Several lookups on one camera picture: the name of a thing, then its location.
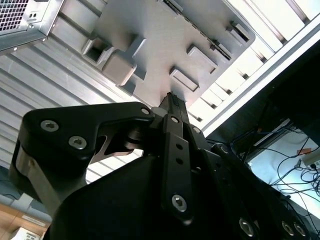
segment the metal vent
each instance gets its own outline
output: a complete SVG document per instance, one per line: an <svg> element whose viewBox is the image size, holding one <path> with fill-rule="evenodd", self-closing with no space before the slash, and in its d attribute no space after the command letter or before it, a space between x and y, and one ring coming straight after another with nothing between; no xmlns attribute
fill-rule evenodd
<svg viewBox="0 0 320 240"><path fill-rule="evenodd" d="M29 0L0 0L0 32L18 29Z"/></svg>

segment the electrical wire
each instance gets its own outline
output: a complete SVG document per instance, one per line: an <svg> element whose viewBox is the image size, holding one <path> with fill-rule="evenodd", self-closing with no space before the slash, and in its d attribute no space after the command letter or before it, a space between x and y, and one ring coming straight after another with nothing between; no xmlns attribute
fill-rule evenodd
<svg viewBox="0 0 320 240"><path fill-rule="evenodd" d="M309 137L306 139L306 141L305 141L304 144L302 145L300 151L298 152L297 155L295 155L295 157L297 157L297 156L299 156L299 155L301 154L301 152L302 152L302 150L304 149L305 145L307 144L308 140L309 140ZM291 190L294 191L294 194L298 194L298 195L300 196L300 198L301 198L301 200L302 200L302 202L303 202L303 204L304 204L304 206L305 206L305 210L306 210L307 213L309 214L310 212L309 212L308 207L307 207L307 205L306 205L303 197L301 196L301 194L307 195L307 196L309 196L310 198L313 198L313 199L317 200L319 203L320 203L320 201L319 201L318 199L316 199L315 197L312 197L312 196L310 196L310 195L308 195L308 194L305 193L306 191L310 191L310 189L304 189L304 190L300 190L300 191L299 191L299 190L295 189L294 187L290 186L289 184L287 184L286 182L284 182L284 181L283 181L284 177L280 177L280 173L279 173L280 165L281 165L283 162L285 162L286 160L288 160L289 158L291 158L291 157L287 157L287 158L285 158L284 160L282 160L282 161L280 162L280 164L279 164L278 167L277 167L277 175L278 175L279 180L280 180L281 182L283 182L286 186L288 186ZM311 221L314 229L316 230L317 234L319 235L319 234L320 234L320 231L317 229L317 227L316 227L316 225L315 225L315 223L314 223L314 221L313 221L313 219L311 218L310 215L309 215L309 218L310 218L310 221Z"/></svg>
<svg viewBox="0 0 320 240"><path fill-rule="evenodd" d="M6 194L2 194L3 196L11 196L11 197L13 197L15 200L18 200L18 198L16 198L15 196L13 196L12 194L10 194L10 193L6 193Z"/></svg>

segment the cable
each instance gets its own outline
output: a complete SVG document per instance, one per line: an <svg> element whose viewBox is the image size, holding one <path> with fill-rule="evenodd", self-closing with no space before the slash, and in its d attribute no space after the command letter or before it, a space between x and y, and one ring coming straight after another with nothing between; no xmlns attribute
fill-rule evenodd
<svg viewBox="0 0 320 240"><path fill-rule="evenodd" d="M300 153L301 153L302 150L304 149L305 145L307 144L308 140L309 140L309 137L306 139L306 141L305 141L304 144L302 145L300 151L298 152L298 154L297 154L295 157L297 157L297 156L300 155ZM278 177L279 177L279 179L280 179L281 182L283 182L284 184L286 184L289 188L291 188L292 190L294 190L295 193L297 193L297 194L300 196L300 198L301 198L301 200L302 200L302 202L303 202L303 204L304 204L304 206L305 206L305 210L306 210L308 213L310 213L309 210L308 210L308 207L307 207L307 205L306 205L306 203L305 203L305 201L304 201L304 199L303 199L303 197L301 196L301 194L307 195L307 196L309 196L309 197L317 200L319 203L320 203L320 201L319 201L318 199L316 199L315 197L312 197L312 196L304 193L305 191L308 191L309 189L308 189L308 190L305 189L305 190L298 191L297 189L293 188L292 186L290 186L290 185L288 185L286 182L284 182L284 181L283 181L283 177L280 177L280 173L279 173L280 165L281 165L284 161L286 161L287 159L289 159L289 158L290 158L290 157L287 157L287 158L285 158L284 160L282 160L282 161L280 162L280 164L279 164L278 167L277 167L277 175L278 175ZM318 235L319 235L320 232L319 232L319 230L316 228L316 225L315 225L313 219L311 218L311 216L309 216L309 217L310 217L310 220L311 220L311 222L312 222L312 225L313 225L314 229L317 231L317 233L318 233Z"/></svg>
<svg viewBox="0 0 320 240"><path fill-rule="evenodd" d="M13 196L12 194L10 194L10 193L7 193L7 194L2 194L3 196L11 196L11 197L13 197L15 200L18 200L18 198L16 198L15 196Z"/></svg>
<svg viewBox="0 0 320 240"><path fill-rule="evenodd" d="M280 152L280 151L273 150L273 149L271 149L271 148L259 147L259 148L256 148L256 149L272 151L272 152L275 152L275 153L277 153L277 154L281 154L281 155L283 155L283 156L285 156L285 157L287 157L287 158L290 158L290 156L285 155L285 154L283 154L283 153Z"/></svg>
<svg viewBox="0 0 320 240"><path fill-rule="evenodd" d="M276 170L277 173L278 173L278 176L279 176L279 180L277 180L277 181L274 182L273 184L277 184L277 183L280 182L282 179L284 179L289 173L291 173L293 170L295 170L295 167L294 167L294 168L290 169L283 177L280 177L280 175L279 175L279 169L280 169L281 164L284 163L284 162L285 162L286 160L288 160L288 159L294 159L294 158L300 156L300 153L301 153L302 150L304 149L304 147L305 147L305 145L307 144L307 142L308 142L309 139L310 139L309 137L306 138L306 141L305 141L304 144L302 145L302 147L301 147L301 149L300 149L300 151L298 152L297 155L289 156L289 157L283 159L283 160L279 163L279 165L278 165L278 167L277 167L277 170ZM312 150L312 151L310 151L310 152L308 152L308 153L312 153L312 152L316 151L317 149L319 149L319 147L317 147L316 149L314 149L314 150Z"/></svg>

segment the black cable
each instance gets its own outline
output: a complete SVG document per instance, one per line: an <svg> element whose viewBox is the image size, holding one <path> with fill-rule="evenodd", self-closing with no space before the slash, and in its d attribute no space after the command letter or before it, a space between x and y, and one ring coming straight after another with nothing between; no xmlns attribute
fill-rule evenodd
<svg viewBox="0 0 320 240"><path fill-rule="evenodd" d="M277 154L281 154L281 155L283 155L283 156L285 156L285 157L287 157L287 158L290 158L290 156L285 155L285 154L283 154L283 153L282 153L282 152L280 152L280 151L273 150L273 149L270 149L270 148L266 148L266 147L259 147L259 148L256 148L256 149L272 151L272 152L275 152L275 153L277 153Z"/></svg>
<svg viewBox="0 0 320 240"><path fill-rule="evenodd" d="M279 175L279 169L280 169L281 164L284 163L284 162L285 162L286 160L288 160L288 159L294 159L294 158L300 156L300 153L301 153L302 150L304 149L304 147L305 147L305 145L307 144L307 142L308 142L309 139L310 139L309 137L306 138L306 141L305 141L304 144L302 145L302 147L301 147L301 149L300 149L300 151L298 152L297 155L289 156L289 157L283 159L283 160L279 163L279 165L278 165L278 167L277 167L277 170L276 170L277 173L278 173L278 176L279 176L279 180L277 180L277 181L274 182L273 184L277 184L279 181L281 181L282 179L284 179L289 173L291 173L291 172L295 169L295 168L292 168L291 170L289 170L289 173L287 172L283 177L280 177L280 175ZM308 152L308 154L316 151L318 148L319 148L319 147L317 147L316 149Z"/></svg>
<svg viewBox="0 0 320 240"><path fill-rule="evenodd" d="M308 140L309 140L309 137L306 139L306 141L305 141L304 144L302 145L300 151L298 152L298 154L297 154L295 157L297 157L297 156L300 155L300 153L301 153L302 150L304 149L305 145L307 144ZM277 175L278 175L278 177L279 177L279 179L280 179L281 182L283 182L284 184L286 184L289 188L291 188L292 190L294 190L295 193L297 193L297 194L300 196L300 198L301 198L301 200L302 200L302 202L303 202L303 204L304 204L304 206L305 206L305 210L307 211L307 213L310 213L309 210L308 210L308 207L307 207L307 205L306 205L306 203L305 203L305 201L304 201L304 199L303 199L303 197L301 196L301 194L307 195L307 196L309 196L309 197L317 200L319 203L320 203L320 201L319 201L318 199L316 199L315 197L312 197L312 196L304 193L305 190L298 191L297 189L293 188L292 186L290 186L290 185L288 185L286 182L284 182L284 181L283 181L283 178L280 177L280 173L279 173L280 165L281 165L284 161L286 161L287 159L289 159L289 158L290 158L290 157L287 157L287 158L285 158L284 160L282 160L282 161L280 162L280 164L278 165L278 168L277 168ZM312 222L312 225L313 225L314 229L317 231L317 233L318 233L318 235L319 235L319 230L316 228L316 225L315 225L315 223L314 223L314 221L313 221L313 219L312 219L311 217L310 217L310 220L311 220L311 222Z"/></svg>
<svg viewBox="0 0 320 240"><path fill-rule="evenodd" d="M249 145L249 148L247 151L245 151L244 155L243 155L243 158L242 158L242 162L245 163L249 153L250 153L250 150L252 148L252 146L255 144L254 141L255 141L255 136L257 135L258 131L259 131L259 126L261 125L261 122L262 120L264 119L264 116L269 108L269 102L267 102L264 107L263 107L263 110L262 110L262 113L261 113L261 116L259 117L259 120L254 128L254 133L251 137L251 140L250 140L250 145Z"/></svg>
<svg viewBox="0 0 320 240"><path fill-rule="evenodd" d="M13 197L15 200L18 200L15 196L13 196L12 194L10 194L10 193L7 193L7 194L2 194L3 196L11 196L11 197Z"/></svg>

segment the rectangular protrusion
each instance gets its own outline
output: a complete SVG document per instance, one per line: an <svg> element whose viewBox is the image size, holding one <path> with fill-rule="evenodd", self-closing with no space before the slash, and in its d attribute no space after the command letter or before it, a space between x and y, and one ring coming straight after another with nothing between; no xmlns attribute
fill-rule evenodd
<svg viewBox="0 0 320 240"><path fill-rule="evenodd" d="M117 86L123 86L135 72L137 63L126 53L115 50L102 68L102 74Z"/></svg>
<svg viewBox="0 0 320 240"><path fill-rule="evenodd" d="M207 55L194 45L191 45L187 54L193 57L204 68L207 66L206 68L209 69L210 74L218 68L217 64L215 64Z"/></svg>
<svg viewBox="0 0 320 240"><path fill-rule="evenodd" d="M214 45L211 45L210 49L216 54L223 62L228 62L228 58L226 58Z"/></svg>
<svg viewBox="0 0 320 240"><path fill-rule="evenodd" d="M232 22L231 26L226 29L236 40L236 42L241 46L249 41L248 32L236 22Z"/></svg>
<svg viewBox="0 0 320 240"><path fill-rule="evenodd" d="M229 56L232 55L232 53L220 42L216 41L217 46L224 51L226 54L228 54Z"/></svg>
<svg viewBox="0 0 320 240"><path fill-rule="evenodd" d="M195 84L190 78L188 78L186 75L184 75L181 71L179 71L175 67L171 70L170 77L173 80L179 82L180 84L183 84L192 92L196 91L197 88L199 88L197 84Z"/></svg>

